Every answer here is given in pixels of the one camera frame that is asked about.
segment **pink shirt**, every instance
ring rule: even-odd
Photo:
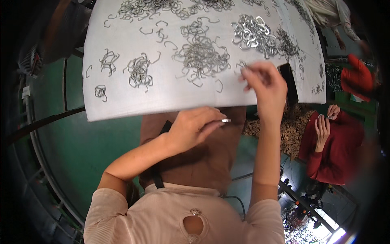
[[[148,186],[130,208],[119,192],[96,190],[85,221],[85,244],[285,243],[276,200],[254,204],[242,222],[231,205],[218,197],[217,190],[170,183],[164,186]],[[199,236],[189,235],[183,225],[183,219],[195,208],[203,221]]]

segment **black cable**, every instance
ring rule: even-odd
[[[243,221],[245,221],[245,207],[244,207],[244,204],[243,204],[243,201],[241,201],[241,199],[237,196],[224,196],[222,198],[235,198],[235,199],[238,199],[241,203],[241,207],[243,208],[243,214],[244,214],[244,219]]]

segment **metal pole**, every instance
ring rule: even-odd
[[[310,213],[312,215],[314,215],[318,221],[320,223],[322,223],[331,233],[334,233],[336,232],[335,229],[332,228],[332,226],[330,226],[330,224],[328,224],[328,222],[325,221],[325,219],[323,219],[315,210],[314,208],[310,207],[310,205],[305,202],[303,200],[303,198],[301,198],[300,196],[298,196],[298,194],[295,193],[295,191],[291,190],[288,186],[286,186],[286,184],[279,180],[279,186],[283,189],[283,191],[289,195],[293,200],[296,200],[296,201],[299,201],[299,204],[302,204],[302,206],[304,206],[304,208],[308,211],[310,211]]]

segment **patterned fabric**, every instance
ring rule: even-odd
[[[328,91],[342,91],[341,88],[341,71],[343,66],[336,64],[325,64],[326,88]]]
[[[280,152],[290,155],[291,158],[298,157],[302,136],[310,116],[315,112],[306,104],[296,104],[292,109],[287,106],[284,109],[283,119],[280,126]],[[242,134],[259,138],[259,119],[245,121]]]

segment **red cloth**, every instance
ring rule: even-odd
[[[306,125],[298,157],[306,160],[307,175],[320,182],[345,185],[356,171],[356,148],[361,146],[364,129],[359,121],[340,111],[336,120],[330,121],[330,135],[322,152],[315,152],[317,133],[315,112]]]
[[[369,102],[370,98],[360,94],[367,94],[372,91],[375,74],[370,73],[368,68],[359,61],[353,54],[349,54],[348,62],[353,69],[343,68],[341,71],[341,88],[343,91],[354,94],[355,96]]]

